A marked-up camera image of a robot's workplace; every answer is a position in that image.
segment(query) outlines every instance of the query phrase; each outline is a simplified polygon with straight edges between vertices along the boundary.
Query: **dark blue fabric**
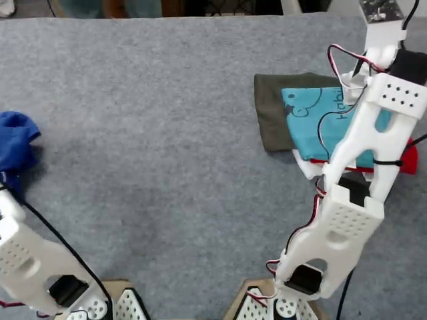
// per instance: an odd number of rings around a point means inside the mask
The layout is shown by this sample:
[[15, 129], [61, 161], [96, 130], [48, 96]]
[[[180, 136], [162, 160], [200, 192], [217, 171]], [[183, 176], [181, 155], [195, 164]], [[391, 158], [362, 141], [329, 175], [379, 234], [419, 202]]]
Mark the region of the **dark blue fabric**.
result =
[[40, 136], [36, 124], [26, 115], [0, 113], [0, 182], [20, 192], [19, 174], [37, 163], [30, 142]]

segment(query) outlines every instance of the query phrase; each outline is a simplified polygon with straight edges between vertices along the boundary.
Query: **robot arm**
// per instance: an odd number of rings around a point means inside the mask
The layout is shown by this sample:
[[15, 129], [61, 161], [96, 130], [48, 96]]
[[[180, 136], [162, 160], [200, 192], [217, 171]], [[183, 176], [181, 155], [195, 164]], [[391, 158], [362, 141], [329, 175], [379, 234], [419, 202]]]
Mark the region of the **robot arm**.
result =
[[0, 190], [0, 286], [31, 309], [47, 315], [90, 310], [94, 301], [107, 310], [101, 289], [62, 245], [40, 237], [8, 190]]
[[[400, 30], [402, 20], [397, 22]], [[392, 28], [396, 24], [388, 23]], [[380, 27], [372, 29], [377, 36]], [[366, 45], [375, 43], [369, 32], [368, 25]], [[311, 223], [282, 251], [275, 286], [287, 299], [329, 298], [356, 266], [364, 244], [384, 219], [384, 202], [399, 172], [393, 161], [401, 158], [427, 107], [427, 55], [398, 50], [401, 39], [399, 32], [392, 41], [380, 42], [383, 47], [366, 48], [366, 55], [387, 73], [371, 76], [363, 64], [347, 74], [354, 88], [344, 89], [345, 99], [357, 100], [357, 109], [330, 163], [324, 165], [323, 201], [316, 201]], [[387, 130], [378, 132], [375, 124], [382, 109], [392, 112], [392, 118]], [[365, 150], [373, 150], [375, 158], [369, 190], [342, 178], [345, 168]], [[326, 269], [310, 264], [315, 259], [326, 262]]]

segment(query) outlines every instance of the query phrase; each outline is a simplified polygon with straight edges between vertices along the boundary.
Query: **gray carpet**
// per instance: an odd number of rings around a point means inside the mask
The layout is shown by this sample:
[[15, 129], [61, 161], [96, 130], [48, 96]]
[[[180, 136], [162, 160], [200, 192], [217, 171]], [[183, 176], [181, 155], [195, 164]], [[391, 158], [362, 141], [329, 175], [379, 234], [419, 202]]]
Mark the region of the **gray carpet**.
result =
[[[408, 48], [427, 52], [426, 22], [411, 24]], [[32, 19], [4, 21], [0, 34], [1, 110], [28, 114], [43, 133], [41, 163], [23, 177], [28, 200], [100, 276], [134, 281], [154, 318], [219, 319], [243, 279], [268, 276], [264, 261], [308, 220], [314, 195], [290, 153], [262, 148], [254, 74], [331, 75], [327, 45], [361, 52], [364, 24], [327, 14]], [[396, 181], [344, 319], [427, 312], [427, 144], [420, 156], [418, 175]], [[332, 314], [339, 296], [322, 302]]]

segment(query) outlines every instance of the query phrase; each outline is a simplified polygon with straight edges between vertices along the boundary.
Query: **cable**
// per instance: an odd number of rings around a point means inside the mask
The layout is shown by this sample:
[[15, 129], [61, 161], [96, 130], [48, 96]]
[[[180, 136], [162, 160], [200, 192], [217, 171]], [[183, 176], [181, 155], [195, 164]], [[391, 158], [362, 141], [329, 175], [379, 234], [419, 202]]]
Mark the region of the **cable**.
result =
[[5, 302], [0, 300], [0, 307], [2, 307], [3, 309], [13, 308], [13, 307], [22, 307], [24, 305], [25, 304], [22, 302]]
[[317, 215], [317, 212], [318, 212], [318, 207], [319, 207], [319, 202], [320, 202], [320, 196], [319, 195], [315, 195], [314, 196], [314, 200], [313, 200], [313, 211], [312, 211], [312, 216], [310, 217], [310, 220], [305, 225], [302, 225], [301, 227], [296, 228], [291, 233], [291, 235], [288, 238], [288, 242], [286, 243], [285, 254], [288, 252], [289, 244], [291, 243], [292, 238], [296, 235], [296, 233], [298, 231], [300, 231], [301, 229], [308, 227], [313, 222], [313, 220], [316, 218], [316, 215]]
[[50, 317], [50, 315], [44, 315], [44, 314], [42, 314], [42, 313], [40, 313], [40, 312], [36, 312], [35, 313], [35, 315], [37, 316], [37, 318], [39, 318], [39, 319], [46, 319], [46, 318], [49, 318]]
[[[409, 12], [409, 15], [406, 17], [405, 21], [402, 24], [402, 30], [407, 30], [409, 22], [411, 21], [412, 17], [414, 16], [415, 11], [417, 10], [419, 4], [420, 4], [420, 0], [415, 0], [414, 6], [412, 7], [411, 11]], [[400, 47], [403, 50], [406, 50], [405, 40], [400, 41]]]
[[267, 304], [263, 302], [262, 300], [268, 300], [273, 299], [278, 293], [274, 293], [273, 295], [256, 295], [255, 293], [250, 292], [249, 290], [246, 291], [246, 294], [249, 295], [253, 300], [258, 302], [263, 307], [267, 307]]
[[321, 187], [319, 187], [319, 181], [320, 181], [320, 179], [321, 179], [322, 177], [323, 177], [323, 176], [318, 177], [318, 178], [316, 179], [316, 182], [314, 183], [314, 185], [316, 186], [316, 192], [318, 193], [318, 195], [319, 195], [321, 198], [325, 197], [325, 195], [326, 195], [326, 191], [324, 191]]
[[415, 140], [413, 140], [412, 142], [408, 143], [405, 147], [405, 150], [403, 151], [404, 153], [407, 152], [407, 150], [409, 150], [410, 148], [412, 148], [413, 146], [419, 144], [420, 142], [424, 141], [425, 139], [427, 139], [427, 133], [422, 135], [419, 138], [416, 138]]
[[52, 16], [53, 16], [54, 18], [56, 18], [56, 14], [55, 14], [55, 12], [54, 12], [54, 10], [53, 10], [53, 8], [52, 8], [51, 0], [46, 0], [46, 2], [47, 2], [47, 5], [49, 6], [49, 10], [50, 10], [50, 11], [51, 11], [51, 13], [52, 13]]
[[348, 88], [348, 89], [363, 89], [363, 87], [353, 88], [353, 87], [347, 85], [345, 82], [342, 81], [340, 72], [338, 71], [338, 67], [337, 67], [337, 65], [335, 63], [334, 56], [332, 55], [332, 49], [333, 48], [335, 48], [337, 50], [340, 50], [341, 52], [344, 52], [344, 53], [350, 55], [353, 58], [357, 58], [357, 60], [359, 60], [359, 61], [363, 61], [363, 62], [367, 63], [371, 68], [373, 68], [377, 72], [384, 72], [383, 68], [377, 66], [374, 62], [372, 62], [371, 60], [369, 60], [364, 55], [358, 55], [357, 53], [351, 52], [351, 51], [349, 51], [349, 50], [341, 47], [340, 45], [337, 45], [336, 43], [331, 44], [328, 47], [328, 50], [327, 50], [327, 52], [328, 52], [328, 60], [329, 60], [329, 63], [331, 65], [332, 71], [335, 73], [336, 77], [338, 78], [338, 81], [341, 83], [341, 86], [343, 86], [345, 88]]
[[109, 295], [107, 289], [104, 287], [104, 284], [101, 280], [97, 277], [97, 275], [89, 268], [89, 266], [86, 264], [86, 262], [80, 257], [80, 255], [75, 251], [75, 249], [68, 244], [68, 242], [64, 239], [64, 237], [42, 216], [40, 212], [38, 212], [32, 205], [30, 205], [24, 198], [22, 198], [20, 195], [16, 194], [14, 190], [12, 190], [8, 185], [2, 183], [2, 187], [0, 187], [0, 190], [6, 189], [8, 192], [12, 194], [12, 196], [22, 205], [24, 205], [28, 210], [32, 212], [55, 236], [60, 240], [60, 242], [68, 249], [68, 251], [76, 258], [76, 260], [81, 264], [81, 266], [87, 271], [87, 273], [95, 280], [95, 282], [99, 285], [101, 288], [103, 294], [107, 297], [107, 320], [113, 320], [113, 301], [111, 299], [111, 296]]
[[322, 121], [328, 115], [333, 115], [333, 114], [335, 114], [335, 115], [345, 115], [346, 113], [349, 113], [351, 110], [353, 110], [354, 107], [357, 106], [357, 104], [359, 103], [360, 99], [362, 98], [362, 96], [363, 96], [363, 94], [364, 94], [364, 92], [366, 90], [366, 87], [367, 86], [363, 87], [362, 92], [359, 95], [359, 98], [356, 100], [356, 102], [348, 110], [344, 110], [344, 111], [329, 111], [329, 112], [325, 113], [324, 115], [322, 115], [322, 117], [320, 118], [320, 120], [318, 122], [318, 139], [319, 139], [320, 144], [322, 145], [322, 148], [326, 152], [327, 162], [330, 161], [331, 155], [330, 155], [328, 149], [326, 148], [325, 143], [324, 143], [323, 138], [322, 138], [322, 131], [321, 131], [322, 130]]
[[344, 301], [346, 300], [347, 290], [348, 286], [350, 285], [350, 281], [352, 280], [354, 269], [350, 271], [350, 273], [347, 276], [346, 283], [344, 284], [344, 288], [342, 289], [340, 304], [338, 305], [338, 310], [336, 311], [336, 320], [341, 319], [341, 311], [342, 306], [344, 305]]
[[280, 259], [276, 259], [276, 260], [267, 260], [266, 262], [266, 268], [269, 272], [271, 272], [273, 275], [276, 275], [276, 270], [270, 268], [269, 264], [274, 263], [275, 265], [277, 265], [280, 262]]
[[[402, 152], [402, 157], [404, 156], [405, 152], [407, 152], [407, 150], [409, 150], [410, 148], [412, 148], [413, 146], [419, 144], [420, 142], [423, 142], [425, 139], [427, 139], [427, 133], [423, 134], [421, 137], [416, 138], [415, 140], [413, 140], [412, 142], [409, 142], [405, 149]], [[376, 165], [397, 165], [398, 167], [403, 166], [403, 160], [402, 157], [400, 160], [395, 160], [395, 161], [379, 161], [377, 159], [374, 159], [374, 163]]]

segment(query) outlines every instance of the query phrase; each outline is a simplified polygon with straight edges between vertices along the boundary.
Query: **white wire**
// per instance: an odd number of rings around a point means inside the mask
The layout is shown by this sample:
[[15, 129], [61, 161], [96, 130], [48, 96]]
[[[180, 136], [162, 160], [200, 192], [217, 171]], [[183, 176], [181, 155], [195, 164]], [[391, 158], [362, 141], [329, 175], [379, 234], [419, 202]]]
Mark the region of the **white wire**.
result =
[[[379, 66], [377, 66], [374, 62], [372, 62], [371, 60], [369, 60], [364, 55], [359, 55], [357, 53], [349, 51], [349, 50], [341, 47], [339, 44], [333, 43], [333, 44], [330, 45], [330, 48], [336, 48], [336, 49], [340, 50], [341, 52], [347, 53], [348, 55], [351, 55], [354, 58], [362, 60], [363, 62], [368, 63], [369, 65], [373, 66], [374, 69], [381, 69]], [[351, 85], [348, 85], [347, 83], [345, 83], [341, 79], [341, 73], [340, 73], [340, 70], [338, 69], [338, 66], [336, 65], [334, 56], [332, 55], [332, 50], [329, 51], [328, 55], [329, 55], [329, 58], [330, 58], [331, 68], [334, 71], [334, 73], [336, 74], [336, 77], [338, 78], [338, 81], [340, 82], [341, 86], [343, 86], [343, 87], [345, 87], [347, 89], [362, 90], [363, 87], [352, 87]]]

